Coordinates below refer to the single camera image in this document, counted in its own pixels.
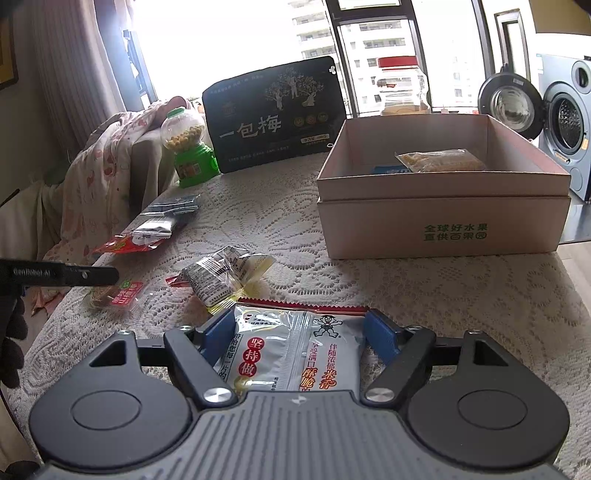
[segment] white snack wrapper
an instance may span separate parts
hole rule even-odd
[[[238,396],[252,389],[286,390],[308,312],[236,305],[234,315],[236,333],[220,365],[220,377]]]
[[[316,313],[310,330],[300,391],[351,390],[359,398],[363,317]]]
[[[359,397],[363,315],[237,304],[219,375],[246,390],[352,390]]]

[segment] clear plastic globe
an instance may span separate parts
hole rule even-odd
[[[162,144],[175,153],[188,151],[199,145],[205,133],[205,121],[198,111],[184,107],[171,110],[162,127]]]

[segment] washing machine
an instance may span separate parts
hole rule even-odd
[[[540,93],[520,75],[497,73],[480,88],[478,111],[491,115],[570,172],[570,188],[591,200],[591,61],[538,55]]]

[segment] washing machine door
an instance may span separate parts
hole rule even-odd
[[[544,128],[544,102],[526,78],[510,72],[487,78],[478,93],[478,111],[532,140]]]

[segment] tree illustration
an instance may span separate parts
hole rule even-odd
[[[269,100],[275,100],[277,109],[283,110],[283,97],[289,93],[286,85],[282,83],[273,82],[267,90],[265,90],[265,97]]]
[[[304,76],[297,73],[293,67],[286,68],[285,71],[278,76],[279,82],[288,87],[291,91],[291,98],[299,96],[298,85],[303,78]]]
[[[324,89],[324,85],[314,80],[312,77],[303,77],[301,82],[298,84],[298,90],[308,96],[308,98],[302,102],[303,106],[314,106],[314,97],[318,92]]]

